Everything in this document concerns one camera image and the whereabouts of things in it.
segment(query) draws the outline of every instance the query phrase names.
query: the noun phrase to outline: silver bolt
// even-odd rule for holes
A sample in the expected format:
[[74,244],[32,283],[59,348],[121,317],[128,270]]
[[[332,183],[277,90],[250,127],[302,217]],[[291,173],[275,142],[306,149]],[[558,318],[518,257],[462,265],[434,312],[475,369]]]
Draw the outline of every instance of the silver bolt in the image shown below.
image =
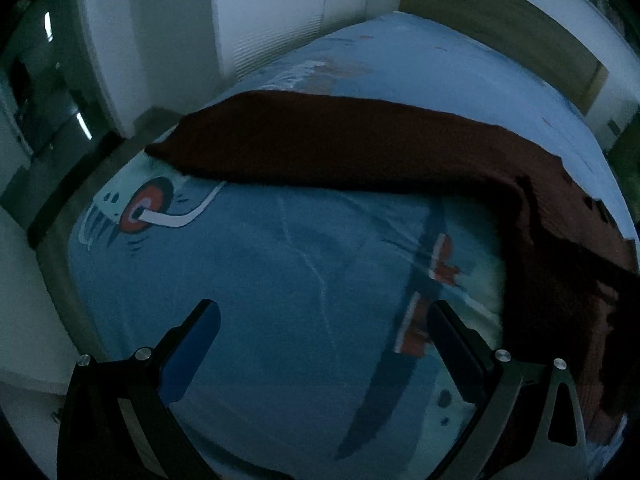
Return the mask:
[[89,354],[81,355],[76,362],[78,363],[78,366],[88,366],[91,362],[91,356]]
[[138,361],[146,361],[151,357],[151,348],[149,348],[148,346],[143,346],[142,348],[138,348],[136,350],[135,356]]
[[509,361],[511,361],[511,354],[506,350],[500,349],[495,351],[495,358],[503,363],[508,363]]

